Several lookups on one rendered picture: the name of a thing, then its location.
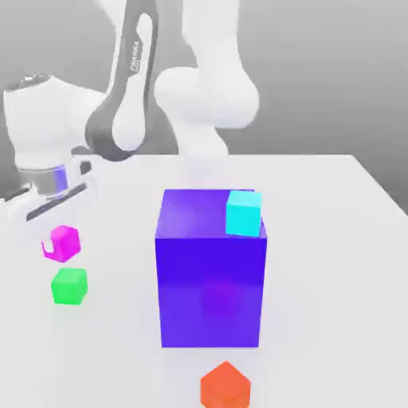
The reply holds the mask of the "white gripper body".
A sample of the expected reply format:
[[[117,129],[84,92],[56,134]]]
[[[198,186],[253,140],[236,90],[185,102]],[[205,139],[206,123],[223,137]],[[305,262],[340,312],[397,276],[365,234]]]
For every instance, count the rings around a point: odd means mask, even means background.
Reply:
[[[95,198],[95,185],[83,182],[54,198],[31,186],[9,200],[0,199],[0,244],[23,246],[46,239],[56,227],[73,223]]]

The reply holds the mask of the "small magenta cube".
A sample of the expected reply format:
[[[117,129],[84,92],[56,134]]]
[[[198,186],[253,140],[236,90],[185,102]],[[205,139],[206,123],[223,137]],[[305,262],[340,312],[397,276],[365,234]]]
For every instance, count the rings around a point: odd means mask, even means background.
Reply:
[[[58,226],[50,234],[52,250],[47,250],[45,243],[41,243],[45,258],[65,263],[81,250],[79,232],[71,226]]]

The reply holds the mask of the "small green cube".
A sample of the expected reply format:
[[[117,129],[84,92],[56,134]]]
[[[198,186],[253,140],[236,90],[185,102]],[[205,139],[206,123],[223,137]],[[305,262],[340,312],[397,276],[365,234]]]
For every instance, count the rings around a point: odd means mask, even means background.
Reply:
[[[61,268],[51,281],[55,304],[79,305],[88,291],[85,269]]]

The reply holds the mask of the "small cyan cube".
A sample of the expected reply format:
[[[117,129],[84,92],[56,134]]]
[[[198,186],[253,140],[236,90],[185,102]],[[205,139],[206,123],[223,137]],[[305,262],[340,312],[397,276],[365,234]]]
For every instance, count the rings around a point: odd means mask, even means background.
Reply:
[[[232,190],[226,202],[226,233],[258,237],[261,229],[261,193]]]

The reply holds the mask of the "small orange cube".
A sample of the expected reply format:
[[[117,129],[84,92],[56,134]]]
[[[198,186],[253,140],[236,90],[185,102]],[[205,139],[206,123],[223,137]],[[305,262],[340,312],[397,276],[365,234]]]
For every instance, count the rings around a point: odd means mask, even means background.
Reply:
[[[251,382],[225,361],[200,380],[200,402],[204,408],[249,408]]]

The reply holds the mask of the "large purple box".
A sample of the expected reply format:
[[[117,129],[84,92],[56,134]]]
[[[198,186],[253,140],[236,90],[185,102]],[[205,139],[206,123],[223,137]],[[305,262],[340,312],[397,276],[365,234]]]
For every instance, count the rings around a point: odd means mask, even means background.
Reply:
[[[166,189],[155,233],[163,347],[259,344],[265,227],[226,233],[228,190]]]

